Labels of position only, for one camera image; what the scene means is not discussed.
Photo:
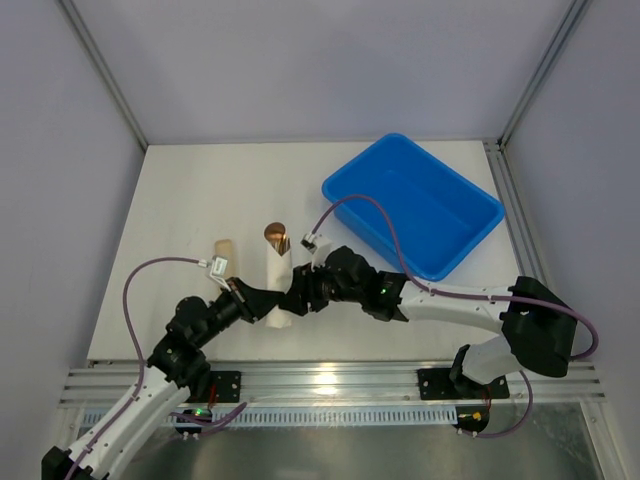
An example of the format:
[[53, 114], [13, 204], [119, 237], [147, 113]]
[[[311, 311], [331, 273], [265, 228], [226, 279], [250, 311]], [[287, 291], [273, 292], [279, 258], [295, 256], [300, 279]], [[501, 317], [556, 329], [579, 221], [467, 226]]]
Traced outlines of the copper spoon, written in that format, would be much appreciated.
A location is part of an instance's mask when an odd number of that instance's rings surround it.
[[274, 248], [286, 240], [286, 227], [281, 222], [272, 222], [264, 229], [264, 238]]

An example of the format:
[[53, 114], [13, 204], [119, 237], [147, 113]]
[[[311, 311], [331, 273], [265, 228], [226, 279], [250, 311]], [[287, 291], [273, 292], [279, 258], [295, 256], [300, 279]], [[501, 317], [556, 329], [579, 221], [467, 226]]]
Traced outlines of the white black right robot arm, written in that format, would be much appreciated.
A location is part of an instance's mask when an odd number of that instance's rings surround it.
[[340, 247], [319, 266], [294, 268], [279, 306], [304, 316], [332, 302], [355, 303], [380, 321], [440, 321], [493, 333], [483, 343], [462, 346], [454, 357], [449, 380], [465, 399], [480, 397], [494, 380], [520, 370], [563, 378], [571, 361], [577, 321], [530, 277], [518, 277], [511, 287], [441, 290], [404, 273], [377, 270]]

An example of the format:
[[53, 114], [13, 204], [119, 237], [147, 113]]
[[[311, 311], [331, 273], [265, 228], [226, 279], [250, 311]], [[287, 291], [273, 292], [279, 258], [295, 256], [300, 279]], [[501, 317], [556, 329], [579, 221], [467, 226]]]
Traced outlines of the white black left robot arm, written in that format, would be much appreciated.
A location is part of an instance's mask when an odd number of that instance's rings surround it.
[[181, 403], [206, 389], [210, 365], [202, 347], [238, 320], [255, 323], [285, 294], [237, 278], [213, 302], [186, 297], [138, 377], [92, 430], [66, 448], [52, 447], [43, 479], [117, 479], [152, 433]]

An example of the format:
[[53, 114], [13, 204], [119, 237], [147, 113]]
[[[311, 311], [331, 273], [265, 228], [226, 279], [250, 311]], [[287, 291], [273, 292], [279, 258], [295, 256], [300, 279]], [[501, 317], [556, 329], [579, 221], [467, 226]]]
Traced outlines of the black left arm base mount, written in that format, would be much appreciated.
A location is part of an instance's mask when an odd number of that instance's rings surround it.
[[240, 401], [242, 373], [240, 371], [210, 371], [204, 386], [192, 395], [189, 403], [235, 404]]

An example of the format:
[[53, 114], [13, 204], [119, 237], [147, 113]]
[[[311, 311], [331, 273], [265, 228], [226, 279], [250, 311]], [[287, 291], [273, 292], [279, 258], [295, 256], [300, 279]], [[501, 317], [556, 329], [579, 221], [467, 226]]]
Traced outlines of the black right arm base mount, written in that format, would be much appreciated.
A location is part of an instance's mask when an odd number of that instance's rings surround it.
[[416, 371], [421, 400], [501, 400], [510, 397], [504, 376], [481, 385], [462, 374], [462, 362], [469, 348], [469, 345], [464, 345], [459, 349], [451, 367], [429, 367]]

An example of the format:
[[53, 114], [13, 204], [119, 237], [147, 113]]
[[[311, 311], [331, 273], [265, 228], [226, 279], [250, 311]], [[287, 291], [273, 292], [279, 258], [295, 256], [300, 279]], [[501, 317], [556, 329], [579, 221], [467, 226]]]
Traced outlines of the gold fork green handle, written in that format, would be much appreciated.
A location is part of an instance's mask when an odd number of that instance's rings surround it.
[[283, 235], [277, 243], [277, 252], [284, 256], [291, 248], [290, 238], [287, 235]]

